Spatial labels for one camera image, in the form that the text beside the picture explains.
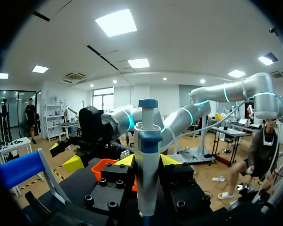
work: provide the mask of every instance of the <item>chair backrest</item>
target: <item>chair backrest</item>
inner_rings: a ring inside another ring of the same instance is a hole
[[[0,165],[1,176],[7,189],[11,189],[44,170],[45,167],[37,151]]]

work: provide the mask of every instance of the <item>shorts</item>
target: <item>shorts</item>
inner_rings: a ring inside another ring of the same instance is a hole
[[[244,160],[246,163],[246,168],[249,167],[249,159],[245,159]],[[270,166],[270,162],[265,162],[265,161],[259,161],[259,160],[255,160],[255,169],[253,171],[253,173],[251,174],[252,177],[259,177],[260,179],[263,178],[263,176],[265,176],[266,172],[269,169]]]
[[[28,124],[28,127],[29,127],[29,128],[34,128],[34,125],[35,125],[34,120],[30,120],[30,119],[29,119],[29,120],[27,121],[27,124]]]

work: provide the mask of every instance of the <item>yellow block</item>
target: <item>yellow block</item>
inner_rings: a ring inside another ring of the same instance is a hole
[[[134,154],[129,155],[128,157],[125,157],[124,159],[117,161],[114,163],[114,165],[120,165],[124,164],[125,166],[132,166],[132,160],[133,160]]]
[[[55,143],[49,150],[51,150],[52,148],[55,148],[56,146],[58,146],[58,143]]]
[[[164,154],[160,154],[160,157],[161,157],[161,160],[162,160],[162,163],[164,164],[164,166],[167,166],[167,165],[170,165],[170,164],[174,164],[174,165],[182,164],[181,162],[178,162],[174,159],[171,159],[170,157],[165,156]]]
[[[67,162],[65,162],[63,166],[67,173],[71,173],[78,169],[84,169],[84,165],[83,165],[81,158],[77,156],[76,154],[71,159],[69,159]]]

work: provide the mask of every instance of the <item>metal shelving unit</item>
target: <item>metal shelving unit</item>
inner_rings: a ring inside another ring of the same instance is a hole
[[[63,115],[53,115],[55,114],[56,111],[59,111],[59,113],[62,113],[62,106],[60,105],[44,105],[44,128],[46,131],[45,137],[50,141],[51,138],[58,137],[60,134],[65,135],[66,132],[61,132],[62,128],[50,123],[49,126],[49,121],[55,121],[55,120],[60,120]]]

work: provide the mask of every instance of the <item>ceiling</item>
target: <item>ceiling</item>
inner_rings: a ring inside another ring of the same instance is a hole
[[[108,37],[95,19],[126,8],[137,31]],[[283,70],[283,46],[269,32],[273,26],[247,0],[49,0],[36,11],[50,21],[29,18],[7,52],[0,72],[9,73],[9,79],[0,84],[62,82],[65,75],[80,72],[88,81],[71,86],[85,90],[92,89],[91,83],[94,89],[201,85],[200,79],[215,85],[235,80],[227,75],[235,69],[245,77]],[[87,45],[126,69],[112,68]],[[278,62],[265,66],[258,61],[270,52]],[[138,58],[147,58],[150,67],[130,69],[127,60]],[[49,70],[33,73],[35,65]]]

